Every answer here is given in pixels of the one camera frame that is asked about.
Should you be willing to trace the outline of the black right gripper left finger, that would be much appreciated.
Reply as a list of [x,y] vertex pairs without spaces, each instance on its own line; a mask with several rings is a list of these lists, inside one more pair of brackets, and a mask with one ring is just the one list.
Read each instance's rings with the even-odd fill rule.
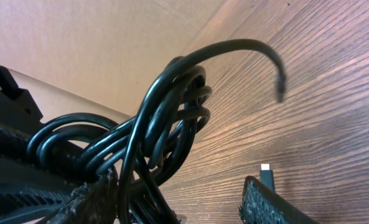
[[46,224],[113,223],[116,219],[116,174],[74,189],[71,199],[45,218]]

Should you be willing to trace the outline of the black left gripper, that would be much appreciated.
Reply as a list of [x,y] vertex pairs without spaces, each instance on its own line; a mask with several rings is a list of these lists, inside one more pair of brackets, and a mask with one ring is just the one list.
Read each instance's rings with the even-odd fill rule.
[[0,223],[45,223],[71,199],[74,189],[87,184],[37,169],[25,160],[27,134],[42,127],[42,118],[29,90],[20,88],[0,66]]

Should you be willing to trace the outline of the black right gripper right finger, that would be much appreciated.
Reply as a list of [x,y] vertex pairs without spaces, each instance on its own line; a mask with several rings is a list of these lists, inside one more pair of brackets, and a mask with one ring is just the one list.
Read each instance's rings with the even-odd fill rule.
[[246,224],[319,224],[253,176],[245,178],[238,213]]

